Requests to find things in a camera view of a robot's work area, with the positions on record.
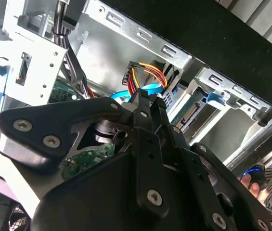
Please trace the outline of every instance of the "black cable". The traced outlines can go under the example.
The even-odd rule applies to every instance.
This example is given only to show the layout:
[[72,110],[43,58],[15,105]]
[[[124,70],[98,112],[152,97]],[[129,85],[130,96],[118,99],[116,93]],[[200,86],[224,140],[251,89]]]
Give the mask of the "black cable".
[[57,45],[68,49],[65,55],[68,69],[66,68],[65,64],[62,64],[61,71],[67,82],[75,89],[77,93],[84,95],[85,98],[90,98],[91,95],[88,90],[87,77],[82,71],[80,63],[67,37],[70,31],[62,26],[62,19],[66,7],[67,5],[64,2],[58,0],[53,23],[54,42]]

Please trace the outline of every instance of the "red wire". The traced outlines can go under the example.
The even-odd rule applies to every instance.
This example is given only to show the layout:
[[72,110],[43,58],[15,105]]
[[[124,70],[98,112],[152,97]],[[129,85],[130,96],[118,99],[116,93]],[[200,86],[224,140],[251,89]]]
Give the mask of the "red wire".
[[155,70],[155,69],[153,69],[153,68],[151,68],[149,66],[146,66],[145,68],[150,69],[151,71],[157,72],[160,75],[161,79],[163,80],[164,85],[166,85],[166,82],[165,82],[165,79],[164,79],[164,74],[161,71]]
[[134,88],[134,85],[133,85],[133,83],[132,83],[132,81],[131,81],[131,76],[129,77],[129,81],[130,81],[130,88],[131,88],[131,92],[132,93],[135,93],[135,88]]
[[89,90],[89,94],[91,95],[91,97],[94,98],[95,95],[94,95],[93,91],[91,90],[91,88],[88,88],[88,90]]
[[128,93],[130,94],[130,96],[132,96],[131,89],[130,89],[130,82],[129,81],[127,82],[127,88],[128,88]]

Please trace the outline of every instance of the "circuit board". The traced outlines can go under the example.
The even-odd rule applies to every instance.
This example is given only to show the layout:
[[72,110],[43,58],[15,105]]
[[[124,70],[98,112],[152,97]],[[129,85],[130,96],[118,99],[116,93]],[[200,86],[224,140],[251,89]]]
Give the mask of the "circuit board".
[[61,167],[62,178],[64,180],[73,178],[90,167],[110,158],[114,154],[114,150],[115,146],[113,144],[105,143],[64,160]]
[[74,89],[63,81],[57,79],[54,83],[52,92],[50,94],[49,103],[58,103],[65,101],[72,101],[76,98],[72,99],[72,97],[76,97]]
[[196,90],[187,103],[182,107],[178,114],[172,120],[172,124],[181,129],[193,113],[198,109],[197,102],[203,99],[201,91]]

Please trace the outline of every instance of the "blue light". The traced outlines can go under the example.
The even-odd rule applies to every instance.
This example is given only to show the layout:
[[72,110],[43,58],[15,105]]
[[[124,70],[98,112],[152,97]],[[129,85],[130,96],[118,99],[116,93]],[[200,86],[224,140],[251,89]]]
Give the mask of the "blue light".
[[246,175],[247,173],[249,173],[249,172],[255,172],[255,171],[262,171],[262,169],[260,169],[260,168],[252,168],[252,169],[250,169],[250,170],[244,172],[243,175],[242,175],[242,177],[243,177],[244,175]]

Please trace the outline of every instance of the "finger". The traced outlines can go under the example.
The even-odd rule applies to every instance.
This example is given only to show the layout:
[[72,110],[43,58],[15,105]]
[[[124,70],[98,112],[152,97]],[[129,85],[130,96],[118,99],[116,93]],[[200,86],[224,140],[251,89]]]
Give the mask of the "finger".
[[268,189],[263,189],[259,194],[258,194],[258,200],[261,203],[264,203],[264,201],[266,200],[266,198],[269,196],[270,191]]
[[242,177],[241,179],[241,183],[246,187],[248,188],[249,184],[250,184],[250,181],[251,181],[251,175],[249,174],[246,174]]
[[254,195],[254,197],[257,197],[260,191],[260,187],[258,183],[253,183],[249,189],[249,191],[251,192],[252,195]]

